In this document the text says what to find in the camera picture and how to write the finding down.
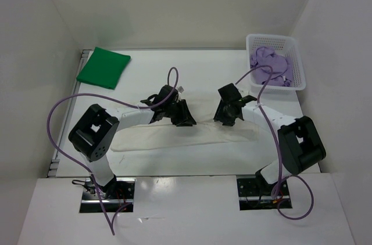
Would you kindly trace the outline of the white t shirt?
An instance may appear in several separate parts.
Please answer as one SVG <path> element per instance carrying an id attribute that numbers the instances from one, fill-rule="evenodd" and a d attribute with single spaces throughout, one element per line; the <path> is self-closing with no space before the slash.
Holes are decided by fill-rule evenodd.
<path id="1" fill-rule="evenodd" d="M 191 127 L 177 127 L 168 118 L 116 132 L 110 146 L 113 152 L 152 150 L 212 143 L 248 142 L 259 139 L 259 127 L 238 119 L 232 127 L 214 121 L 220 98 L 217 93 L 195 92 L 183 95 L 196 121 Z"/>

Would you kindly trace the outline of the green t shirt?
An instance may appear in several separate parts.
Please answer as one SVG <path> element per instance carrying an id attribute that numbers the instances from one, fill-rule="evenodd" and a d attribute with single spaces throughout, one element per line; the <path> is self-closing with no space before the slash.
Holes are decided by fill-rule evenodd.
<path id="1" fill-rule="evenodd" d="M 130 61 L 129 55 L 95 47 L 76 80 L 80 83 L 114 90 Z"/>

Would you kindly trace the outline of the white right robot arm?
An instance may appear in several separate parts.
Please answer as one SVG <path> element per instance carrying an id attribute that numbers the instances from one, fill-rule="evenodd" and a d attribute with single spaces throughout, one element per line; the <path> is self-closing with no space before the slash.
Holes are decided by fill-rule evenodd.
<path id="1" fill-rule="evenodd" d="M 326 157 L 320 135 L 308 116 L 285 115 L 258 104 L 251 95 L 221 97 L 214 120 L 232 127 L 236 119 L 252 122 L 273 133 L 274 143 L 280 150 L 276 161 L 257 172 L 255 188 L 260 194 L 269 194 L 280 178 L 299 175 Z"/>

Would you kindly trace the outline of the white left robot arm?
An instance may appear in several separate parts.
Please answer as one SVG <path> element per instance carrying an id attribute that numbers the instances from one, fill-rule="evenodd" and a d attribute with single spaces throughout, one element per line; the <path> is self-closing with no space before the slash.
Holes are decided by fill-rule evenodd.
<path id="1" fill-rule="evenodd" d="M 154 109 L 150 100 L 142 100 L 133 109 L 106 110 L 98 104 L 91 105 L 69 133 L 69 141 L 80 152 L 94 176 L 95 191 L 107 199 L 121 187 L 113 173 L 106 156 L 115 134 L 137 125 L 148 125 L 163 118 L 169 118 L 177 127 L 191 127 L 196 121 L 191 115 L 186 100 L 166 102 Z"/>

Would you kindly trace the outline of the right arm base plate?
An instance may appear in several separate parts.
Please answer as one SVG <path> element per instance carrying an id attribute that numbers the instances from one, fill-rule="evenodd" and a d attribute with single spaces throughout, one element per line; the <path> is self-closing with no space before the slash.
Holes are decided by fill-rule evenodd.
<path id="1" fill-rule="evenodd" d="M 248 210 L 275 210 L 278 204 L 280 208 L 292 208 L 287 182 L 281 184 L 279 195 L 276 199 L 271 197 L 271 190 L 263 190 L 259 187 L 253 175 L 237 176 L 237 192 L 239 209 Z"/>

